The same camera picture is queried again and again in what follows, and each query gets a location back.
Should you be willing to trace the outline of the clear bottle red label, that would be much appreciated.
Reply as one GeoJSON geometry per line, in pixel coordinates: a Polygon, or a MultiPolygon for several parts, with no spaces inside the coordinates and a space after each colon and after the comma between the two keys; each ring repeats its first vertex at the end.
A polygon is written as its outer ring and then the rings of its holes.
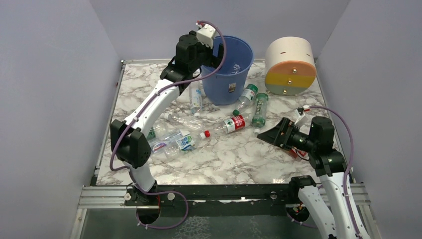
{"type": "Polygon", "coordinates": [[[199,133],[201,139],[210,137],[222,136],[241,129],[250,125],[249,114],[237,115],[227,118],[199,133]]]}

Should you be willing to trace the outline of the gold red snack packet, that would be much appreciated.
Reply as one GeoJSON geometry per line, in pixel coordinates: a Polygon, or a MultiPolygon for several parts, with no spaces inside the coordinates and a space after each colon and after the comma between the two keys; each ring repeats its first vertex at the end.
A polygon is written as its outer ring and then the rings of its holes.
{"type": "Polygon", "coordinates": [[[302,160],[309,160],[308,154],[304,151],[298,150],[296,148],[292,148],[288,151],[288,153],[294,158],[294,159],[302,159],[302,160]]]}

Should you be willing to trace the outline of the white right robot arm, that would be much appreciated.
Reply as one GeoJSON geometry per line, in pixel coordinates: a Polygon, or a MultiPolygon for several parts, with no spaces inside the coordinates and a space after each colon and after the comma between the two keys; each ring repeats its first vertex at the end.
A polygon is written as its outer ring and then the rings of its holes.
{"type": "Polygon", "coordinates": [[[288,150],[297,148],[308,154],[329,201],[326,204],[311,176],[293,177],[291,192],[303,202],[324,239],[368,239],[360,219],[346,172],[344,156],[333,147],[334,126],[326,117],[313,117],[308,134],[290,119],[282,118],[272,129],[257,138],[288,150]]]}

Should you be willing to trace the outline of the green floral label bottle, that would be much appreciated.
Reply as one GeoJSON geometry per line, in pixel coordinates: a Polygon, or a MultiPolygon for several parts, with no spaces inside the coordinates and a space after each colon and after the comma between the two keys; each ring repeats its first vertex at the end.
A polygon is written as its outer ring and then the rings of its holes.
{"type": "Polygon", "coordinates": [[[266,124],[266,113],[269,97],[266,93],[258,93],[255,101],[255,112],[252,117],[253,132],[258,135],[266,124]]]}

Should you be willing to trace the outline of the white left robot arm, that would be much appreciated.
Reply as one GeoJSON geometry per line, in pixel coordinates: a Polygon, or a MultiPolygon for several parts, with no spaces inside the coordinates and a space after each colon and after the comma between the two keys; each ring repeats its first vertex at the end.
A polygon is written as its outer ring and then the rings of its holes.
{"type": "Polygon", "coordinates": [[[127,119],[115,119],[110,124],[111,160],[118,157],[125,163],[134,185],[142,194],[156,195],[151,192],[156,180],[147,164],[152,150],[146,137],[153,124],[191,82],[201,80],[193,74],[202,65],[214,68],[206,75],[210,77],[222,67],[226,55],[224,36],[216,27],[182,35],[175,56],[162,71],[154,90],[127,119]]]}

